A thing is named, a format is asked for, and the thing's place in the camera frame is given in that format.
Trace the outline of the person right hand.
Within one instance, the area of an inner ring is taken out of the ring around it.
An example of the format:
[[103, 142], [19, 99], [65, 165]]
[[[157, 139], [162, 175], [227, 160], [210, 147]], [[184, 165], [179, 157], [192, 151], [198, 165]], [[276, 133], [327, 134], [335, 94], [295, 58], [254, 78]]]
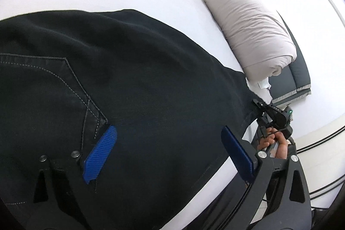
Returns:
[[257, 149], [267, 151], [268, 147], [272, 148], [271, 152], [277, 159], [287, 159], [289, 142], [281, 131], [274, 127], [266, 129], [267, 136], [260, 139]]

